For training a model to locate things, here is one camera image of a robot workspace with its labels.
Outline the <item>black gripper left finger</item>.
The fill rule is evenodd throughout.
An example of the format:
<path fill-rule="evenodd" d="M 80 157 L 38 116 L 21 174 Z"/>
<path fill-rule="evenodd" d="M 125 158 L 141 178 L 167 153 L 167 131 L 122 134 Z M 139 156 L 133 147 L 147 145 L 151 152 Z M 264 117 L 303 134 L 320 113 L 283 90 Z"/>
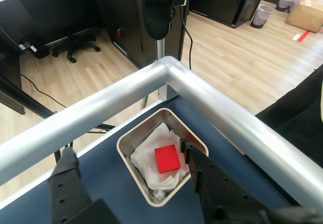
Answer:
<path fill-rule="evenodd" d="M 91 200 L 73 148 L 64 149 L 48 178 L 51 223 L 118 223 L 102 199 Z"/>

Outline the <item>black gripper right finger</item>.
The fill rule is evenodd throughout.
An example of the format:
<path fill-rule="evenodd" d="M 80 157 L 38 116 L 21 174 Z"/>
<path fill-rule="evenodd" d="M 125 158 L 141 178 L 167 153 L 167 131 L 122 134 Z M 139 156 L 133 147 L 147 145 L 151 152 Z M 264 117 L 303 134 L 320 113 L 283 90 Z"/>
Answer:
<path fill-rule="evenodd" d="M 270 209 L 230 179 L 193 142 L 180 139 L 205 223 L 322 223 L 322 215 L 296 206 Z"/>

